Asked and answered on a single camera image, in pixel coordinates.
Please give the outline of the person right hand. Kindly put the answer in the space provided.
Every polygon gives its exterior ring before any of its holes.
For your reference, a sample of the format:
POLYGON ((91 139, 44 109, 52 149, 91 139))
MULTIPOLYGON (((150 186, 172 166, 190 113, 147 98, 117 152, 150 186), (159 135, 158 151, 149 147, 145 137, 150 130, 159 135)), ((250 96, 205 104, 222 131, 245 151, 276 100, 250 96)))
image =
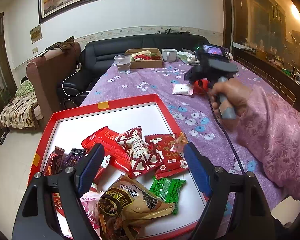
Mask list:
POLYGON ((208 92, 215 115, 220 116, 219 103, 216 99, 219 94, 224 94, 227 100, 234 106, 237 116, 241 116, 245 112, 251 91, 249 87, 234 78, 225 82, 215 83, 213 88, 208 92))

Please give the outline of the pink sleeve forearm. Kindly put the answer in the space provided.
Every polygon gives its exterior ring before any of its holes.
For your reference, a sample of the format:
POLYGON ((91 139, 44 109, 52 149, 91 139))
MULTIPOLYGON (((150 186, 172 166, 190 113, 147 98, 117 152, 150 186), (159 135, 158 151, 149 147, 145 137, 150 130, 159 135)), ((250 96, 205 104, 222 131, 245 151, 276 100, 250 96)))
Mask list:
POLYGON ((268 179, 300 200, 300 113, 279 96, 254 86, 237 132, 268 179))

